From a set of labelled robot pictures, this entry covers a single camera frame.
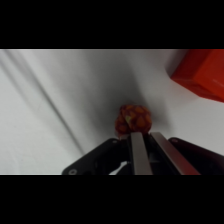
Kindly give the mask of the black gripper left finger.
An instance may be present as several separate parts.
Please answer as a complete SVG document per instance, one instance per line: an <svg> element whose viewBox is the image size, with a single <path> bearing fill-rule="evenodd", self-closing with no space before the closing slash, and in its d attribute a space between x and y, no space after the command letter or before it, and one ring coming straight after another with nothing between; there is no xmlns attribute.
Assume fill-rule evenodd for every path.
<svg viewBox="0 0 224 224"><path fill-rule="evenodd" d="M152 175L153 172L149 163L144 139L140 132L131 134L131 152L134 174Z"/></svg>

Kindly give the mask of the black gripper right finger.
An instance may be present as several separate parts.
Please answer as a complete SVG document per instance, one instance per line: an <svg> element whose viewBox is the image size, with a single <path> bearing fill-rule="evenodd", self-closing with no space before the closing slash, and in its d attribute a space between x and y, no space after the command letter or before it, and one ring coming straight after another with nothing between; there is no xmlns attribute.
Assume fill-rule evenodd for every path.
<svg viewBox="0 0 224 224"><path fill-rule="evenodd" d="M199 175L199 172L161 133L152 132L151 136L180 175Z"/></svg>

